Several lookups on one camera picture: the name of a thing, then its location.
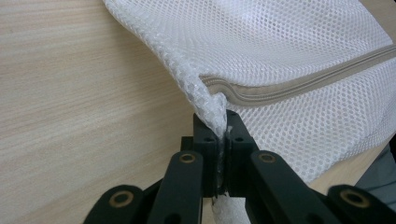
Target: white mesh bag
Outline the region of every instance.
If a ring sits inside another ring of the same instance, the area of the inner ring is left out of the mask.
[[[396,48],[358,0],[105,3],[210,129],[222,137],[226,109],[239,113],[305,182],[396,130]],[[217,222],[248,221],[227,204]]]

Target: zipper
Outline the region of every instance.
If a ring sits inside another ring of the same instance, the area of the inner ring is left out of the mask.
[[[234,105],[270,105],[330,85],[395,57],[396,45],[390,45],[328,69],[271,86],[246,87],[219,77],[200,78],[211,94],[222,92]]]

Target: wood grain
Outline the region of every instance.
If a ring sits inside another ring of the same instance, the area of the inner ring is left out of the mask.
[[[394,5],[371,10],[396,39]],[[102,1],[1,1],[0,68],[0,223],[81,223],[107,189],[162,178],[191,135],[186,98]]]

